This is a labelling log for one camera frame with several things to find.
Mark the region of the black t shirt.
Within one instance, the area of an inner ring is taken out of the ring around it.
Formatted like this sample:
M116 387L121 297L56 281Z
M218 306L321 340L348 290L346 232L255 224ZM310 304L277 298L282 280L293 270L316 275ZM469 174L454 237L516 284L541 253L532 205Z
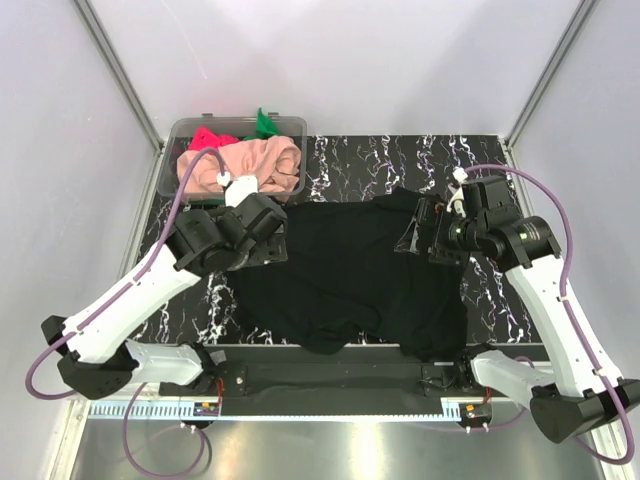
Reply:
M422 198L396 188L287 208L287 261L227 275L236 321L319 354L366 333L423 361L455 358L467 342L463 267L396 248Z

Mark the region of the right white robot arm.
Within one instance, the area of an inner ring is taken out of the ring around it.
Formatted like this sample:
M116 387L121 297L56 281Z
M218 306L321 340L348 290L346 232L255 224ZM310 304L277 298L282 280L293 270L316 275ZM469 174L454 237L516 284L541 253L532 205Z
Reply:
M638 380L611 361L568 284L569 255L544 219L521 213L504 178L464 181L450 201L421 198L406 238L410 252L434 263L460 266L472 254L493 261L525 305L553 369L534 370L489 345L469 347L453 374L460 393L504 394L554 443L638 407Z

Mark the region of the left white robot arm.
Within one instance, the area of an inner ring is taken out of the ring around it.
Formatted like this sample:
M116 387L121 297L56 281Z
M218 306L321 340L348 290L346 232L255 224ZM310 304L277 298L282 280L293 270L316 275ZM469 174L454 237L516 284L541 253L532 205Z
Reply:
M41 325L60 354L63 382L90 400L131 383L165 383L196 396L216 389L220 369L200 343L146 345L130 334L178 294L211 275L287 258L287 216L252 193L236 206L189 209L169 220L160 239L126 276L83 311Z

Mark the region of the pink t shirt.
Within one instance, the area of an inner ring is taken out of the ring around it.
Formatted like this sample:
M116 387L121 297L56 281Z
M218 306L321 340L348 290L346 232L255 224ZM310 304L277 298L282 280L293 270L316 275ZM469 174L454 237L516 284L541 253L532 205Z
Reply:
M249 140L220 147L225 171L235 179L254 175L259 191L286 203L290 193L298 186L302 153L294 141L285 136L267 140ZM222 186L217 182L219 162L208 153L200 159L187 182L184 197L195 200L223 198Z

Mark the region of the clear plastic bin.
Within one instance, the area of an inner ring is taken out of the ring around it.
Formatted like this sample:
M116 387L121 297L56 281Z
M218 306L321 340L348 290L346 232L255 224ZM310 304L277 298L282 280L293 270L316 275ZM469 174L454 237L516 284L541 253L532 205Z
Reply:
M221 170L236 179L257 178L259 190L286 202L304 188L307 164L307 123L300 117L259 114L256 117L184 118L172 126L164 150L156 191L172 198L196 153L217 149L224 160L207 153L190 175L184 198L217 202L223 199Z

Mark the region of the green t shirt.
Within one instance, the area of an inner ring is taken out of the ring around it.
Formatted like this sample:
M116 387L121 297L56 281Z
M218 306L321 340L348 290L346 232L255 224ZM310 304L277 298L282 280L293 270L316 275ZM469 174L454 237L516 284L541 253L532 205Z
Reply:
M265 114L261 108L259 108L256 115L255 132L253 135L245 136L243 141L254 139L267 140L279 135L280 131L274 121L269 115Z

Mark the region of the red t shirt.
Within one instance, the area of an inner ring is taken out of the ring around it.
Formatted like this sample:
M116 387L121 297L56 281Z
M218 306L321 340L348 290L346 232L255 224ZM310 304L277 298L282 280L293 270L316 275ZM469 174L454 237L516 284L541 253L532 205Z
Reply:
M188 149L200 151L206 148L224 147L238 143L239 139L228 134L216 134L208 128L201 126L198 127L191 139Z

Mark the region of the black marble pattern mat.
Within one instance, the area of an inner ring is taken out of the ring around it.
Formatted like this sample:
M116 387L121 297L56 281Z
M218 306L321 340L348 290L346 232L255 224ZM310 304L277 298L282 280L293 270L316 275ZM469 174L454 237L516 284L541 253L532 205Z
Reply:
M362 201L396 187L443 195L454 167L476 164L515 162L505 142L492 135L310 136L305 185L297 199ZM524 305L488 261L471 260L461 296L468 309L469 343L539 342ZM221 276L209 277L165 303L132 337L153 344L287 342L268 330L241 325L233 292Z

